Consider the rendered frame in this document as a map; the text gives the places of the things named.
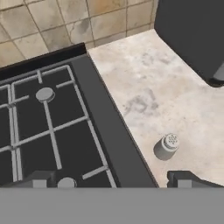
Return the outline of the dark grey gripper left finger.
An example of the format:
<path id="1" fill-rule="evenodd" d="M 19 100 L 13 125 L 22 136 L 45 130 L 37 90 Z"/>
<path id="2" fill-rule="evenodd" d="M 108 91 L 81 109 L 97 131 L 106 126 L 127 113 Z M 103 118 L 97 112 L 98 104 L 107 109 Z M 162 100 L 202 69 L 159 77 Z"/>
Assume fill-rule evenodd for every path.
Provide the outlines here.
<path id="1" fill-rule="evenodd" d="M 27 178 L 4 185 L 3 188 L 51 188 L 55 186 L 56 179 L 54 171 L 35 171 Z"/>

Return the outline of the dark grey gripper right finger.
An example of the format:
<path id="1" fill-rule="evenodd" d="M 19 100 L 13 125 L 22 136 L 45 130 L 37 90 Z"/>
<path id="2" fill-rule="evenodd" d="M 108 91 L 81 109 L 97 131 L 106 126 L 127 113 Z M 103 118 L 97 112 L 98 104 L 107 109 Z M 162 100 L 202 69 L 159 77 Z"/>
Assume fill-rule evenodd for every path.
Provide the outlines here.
<path id="1" fill-rule="evenodd" d="M 201 179 L 191 171 L 168 171 L 167 179 L 168 188 L 222 188 L 222 185 L 218 185 L 213 182 Z"/>

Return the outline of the dark grey appliance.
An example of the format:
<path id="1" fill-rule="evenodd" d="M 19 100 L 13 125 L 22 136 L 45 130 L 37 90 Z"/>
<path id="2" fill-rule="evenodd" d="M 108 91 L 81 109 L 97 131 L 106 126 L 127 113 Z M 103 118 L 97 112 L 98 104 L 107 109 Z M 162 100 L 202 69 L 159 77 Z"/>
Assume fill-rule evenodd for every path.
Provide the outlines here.
<path id="1" fill-rule="evenodd" d="M 224 86 L 224 0 L 158 0 L 154 29 L 208 85 Z"/>

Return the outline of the black gas hob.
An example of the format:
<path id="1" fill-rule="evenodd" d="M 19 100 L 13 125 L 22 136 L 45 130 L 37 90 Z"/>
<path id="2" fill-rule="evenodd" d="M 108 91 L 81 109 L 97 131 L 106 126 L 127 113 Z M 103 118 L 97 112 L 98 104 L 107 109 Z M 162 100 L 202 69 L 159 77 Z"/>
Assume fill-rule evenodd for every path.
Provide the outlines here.
<path id="1" fill-rule="evenodd" d="M 54 171 L 55 187 L 154 187 L 84 44 L 0 68 L 0 187 Z"/>

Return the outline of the grey salt shaker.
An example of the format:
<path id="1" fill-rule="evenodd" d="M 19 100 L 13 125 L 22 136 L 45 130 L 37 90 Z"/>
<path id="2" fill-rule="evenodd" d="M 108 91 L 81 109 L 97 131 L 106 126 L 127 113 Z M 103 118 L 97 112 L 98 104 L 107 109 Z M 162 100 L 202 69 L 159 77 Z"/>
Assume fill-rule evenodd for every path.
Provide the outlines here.
<path id="1" fill-rule="evenodd" d="M 179 148 L 179 138 L 173 133 L 163 136 L 154 146 L 154 155 L 163 161 L 169 160 Z"/>

